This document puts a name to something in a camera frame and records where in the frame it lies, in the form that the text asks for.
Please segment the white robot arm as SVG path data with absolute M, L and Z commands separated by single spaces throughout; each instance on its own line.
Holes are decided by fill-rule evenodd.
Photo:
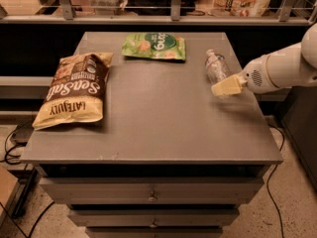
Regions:
M 302 41 L 250 61 L 245 68 L 211 87 L 215 96 L 240 94 L 244 88 L 256 94 L 293 86 L 317 85 L 317 24 Z

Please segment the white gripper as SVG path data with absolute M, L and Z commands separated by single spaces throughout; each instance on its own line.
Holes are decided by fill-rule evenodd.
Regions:
M 241 75 L 231 75 L 211 87 L 214 96 L 240 94 L 244 86 L 256 94 L 264 94 L 278 90 L 269 78 L 267 71 L 269 55 L 250 61 L 242 70 Z

